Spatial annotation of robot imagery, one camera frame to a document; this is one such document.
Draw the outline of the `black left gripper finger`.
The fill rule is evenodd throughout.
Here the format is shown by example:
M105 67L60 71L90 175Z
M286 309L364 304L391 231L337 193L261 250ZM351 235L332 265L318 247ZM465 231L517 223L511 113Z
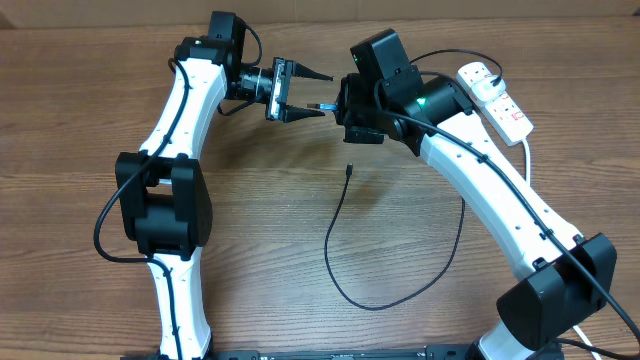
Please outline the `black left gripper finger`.
M322 117L324 115L325 115L324 112L317 109L306 109L306 108L299 108L291 105L286 105L284 109L283 122L290 123L290 122L302 120L305 118Z
M310 68L296 62L293 61L292 62L292 69L291 69L291 75L293 77L299 77L299 78L307 78L307 79L315 79L315 80L322 80L322 81L332 81L333 77L329 76L329 75L325 75L325 74L321 74L318 73L314 70L311 70Z

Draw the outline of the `Samsung Galaxy smartphone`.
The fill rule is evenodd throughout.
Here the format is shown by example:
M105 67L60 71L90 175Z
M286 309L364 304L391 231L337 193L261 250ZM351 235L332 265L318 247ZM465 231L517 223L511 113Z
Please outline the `Samsung Galaxy smartphone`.
M330 111L336 112L338 110L338 106L336 104L328 104L328 103L309 103L307 104L308 108L321 110L321 111Z

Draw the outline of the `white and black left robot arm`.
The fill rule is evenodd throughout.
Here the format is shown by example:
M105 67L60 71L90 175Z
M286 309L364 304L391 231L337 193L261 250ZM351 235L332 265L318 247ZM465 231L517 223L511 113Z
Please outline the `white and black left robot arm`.
M169 60L174 83L154 130L115 164L124 232L155 283L162 327L156 359L205 359L211 352L200 261L213 214L199 159L221 103L262 104L266 119L283 123L321 114L287 98L292 78L322 74L280 57L269 68L243 61L252 31L236 14L215 11L205 35L184 38Z

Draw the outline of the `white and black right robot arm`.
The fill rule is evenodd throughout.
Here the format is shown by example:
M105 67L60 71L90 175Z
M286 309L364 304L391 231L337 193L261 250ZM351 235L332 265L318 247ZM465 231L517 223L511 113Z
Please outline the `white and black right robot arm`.
M349 143L406 145L440 173L495 239L516 278L497 302L499 323L466 349L470 359L559 359L565 333L607 302L617 253L584 237L535 193L489 136L523 142L532 124L484 54L455 76L426 72L393 30L353 46L356 71L336 100Z

